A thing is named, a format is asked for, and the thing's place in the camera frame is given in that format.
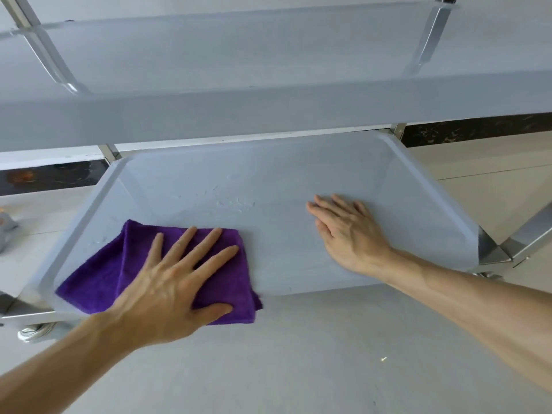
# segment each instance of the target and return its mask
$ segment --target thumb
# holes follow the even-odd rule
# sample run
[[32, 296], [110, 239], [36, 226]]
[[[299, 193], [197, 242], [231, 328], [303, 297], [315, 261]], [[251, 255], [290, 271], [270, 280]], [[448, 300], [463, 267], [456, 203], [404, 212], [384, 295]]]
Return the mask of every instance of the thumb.
[[316, 228], [318, 228], [318, 233], [320, 234], [324, 242], [327, 242], [333, 238], [332, 233], [329, 231], [329, 228], [325, 223], [323, 223], [320, 219], [317, 219], [315, 223]]
[[230, 304], [212, 304], [196, 310], [195, 319], [199, 325], [211, 324], [211, 322], [218, 320], [221, 316], [231, 313], [233, 307]]

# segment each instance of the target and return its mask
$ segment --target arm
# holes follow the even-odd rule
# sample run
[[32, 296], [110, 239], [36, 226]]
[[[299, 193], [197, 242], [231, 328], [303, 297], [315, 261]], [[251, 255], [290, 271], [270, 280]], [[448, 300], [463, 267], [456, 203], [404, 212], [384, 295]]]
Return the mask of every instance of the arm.
[[422, 302], [552, 391], [552, 295], [448, 270], [387, 242], [363, 203], [337, 195], [307, 203], [328, 253]]
[[222, 230], [213, 229], [181, 260], [195, 233], [195, 227], [187, 229], [163, 259], [163, 235], [158, 234], [142, 270], [110, 309], [88, 317], [65, 338], [0, 377], [0, 412], [60, 413], [135, 349], [187, 337], [229, 313], [228, 304], [193, 310], [191, 303], [238, 247], [221, 251], [194, 270]]

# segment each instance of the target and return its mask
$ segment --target finger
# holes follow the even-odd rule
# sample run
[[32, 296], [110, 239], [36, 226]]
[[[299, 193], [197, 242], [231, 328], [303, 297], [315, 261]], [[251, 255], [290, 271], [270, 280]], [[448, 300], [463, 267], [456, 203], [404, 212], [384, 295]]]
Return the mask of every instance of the finger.
[[311, 215], [316, 216], [323, 223], [325, 223], [330, 231], [332, 226], [334, 226], [335, 222], [339, 219], [339, 216], [334, 214], [332, 211], [328, 211], [328, 209], [324, 209], [319, 206], [316, 206], [311, 202], [307, 202], [307, 211]]
[[192, 269], [198, 261], [200, 261], [209, 250], [215, 245], [223, 233], [222, 228], [212, 229], [209, 234], [203, 239], [201, 243], [196, 245], [192, 251], [190, 251], [186, 257], [184, 257], [175, 267], [176, 269], [187, 267]]
[[366, 216], [370, 219], [374, 219], [372, 216], [372, 213], [369, 211], [369, 209], [362, 203], [360, 200], [355, 200], [353, 202], [354, 208], [361, 213], [361, 215]]
[[360, 215], [361, 213], [356, 210], [354, 208], [353, 205], [351, 205], [349, 202], [347, 202], [346, 200], [344, 200], [341, 196], [339, 195], [336, 195], [336, 194], [333, 194], [332, 195], [332, 200], [335, 202], [335, 204], [337, 206], [339, 206], [341, 209], [349, 212], [350, 214], [353, 214], [353, 215]]
[[317, 219], [315, 221], [315, 224], [316, 224], [316, 228], [318, 228], [318, 233], [320, 234], [320, 237], [324, 242], [328, 242], [333, 238], [332, 233], [329, 230], [328, 226], [325, 223], [323, 223], [320, 219]]
[[232, 259], [239, 251], [238, 246], [227, 247], [220, 253], [215, 254], [200, 267], [198, 267], [190, 277], [196, 282], [197, 289], [205, 283], [205, 281], [214, 275], [218, 269], [224, 266]]
[[184, 254], [184, 251], [186, 250], [186, 247], [190, 243], [191, 239], [194, 237], [194, 235], [196, 235], [195, 233], [197, 232], [197, 230], [198, 229], [194, 226], [186, 229], [186, 231], [184, 231], [178, 241], [173, 244], [165, 257], [163, 257], [161, 264], [166, 267], [171, 267], [178, 263], [182, 258], [182, 255]]
[[158, 232], [151, 243], [144, 267], [154, 267], [161, 261], [161, 250], [163, 248], [163, 234]]
[[231, 313], [233, 307], [230, 304], [212, 304], [200, 310], [193, 311], [195, 322], [199, 326], [211, 324], [221, 316]]
[[321, 208], [328, 209], [329, 211], [333, 212], [337, 216], [347, 216], [347, 211], [341, 209], [339, 206], [337, 206], [335, 203], [321, 198], [319, 195], [314, 196], [314, 202]]

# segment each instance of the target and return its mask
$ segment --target person's left hand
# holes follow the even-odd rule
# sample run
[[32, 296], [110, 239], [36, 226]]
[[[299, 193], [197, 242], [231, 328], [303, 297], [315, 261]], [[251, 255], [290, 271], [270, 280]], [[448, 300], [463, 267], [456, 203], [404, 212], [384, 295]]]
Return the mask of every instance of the person's left hand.
[[232, 311], [229, 304], [213, 304], [199, 310], [191, 307], [204, 282], [238, 252], [238, 246], [225, 248], [194, 269], [223, 230], [213, 229], [182, 258], [196, 231], [196, 227], [188, 228], [163, 259], [163, 235], [157, 234], [138, 276], [104, 312], [104, 316], [120, 326], [125, 335], [130, 335], [132, 348], [187, 337]]

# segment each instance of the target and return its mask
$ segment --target microfiber cloth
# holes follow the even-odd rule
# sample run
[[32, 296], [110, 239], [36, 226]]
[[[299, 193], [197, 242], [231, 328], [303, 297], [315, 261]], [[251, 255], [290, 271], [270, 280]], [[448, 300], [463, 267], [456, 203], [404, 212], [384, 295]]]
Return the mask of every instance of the microfiber cloth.
[[[184, 228], [142, 225], [128, 220], [121, 233], [66, 278], [56, 294], [84, 313], [105, 311], [141, 270], [155, 235], [158, 232], [164, 234], [164, 256], [184, 231]], [[210, 229], [198, 229], [184, 255], [209, 232]], [[193, 302], [194, 309], [218, 302], [233, 306], [231, 313], [223, 315], [212, 325], [252, 323], [255, 311], [263, 307], [251, 287], [244, 242], [236, 229], [223, 229], [218, 241], [197, 267], [226, 247], [234, 245], [239, 246], [238, 254], [207, 279]]]

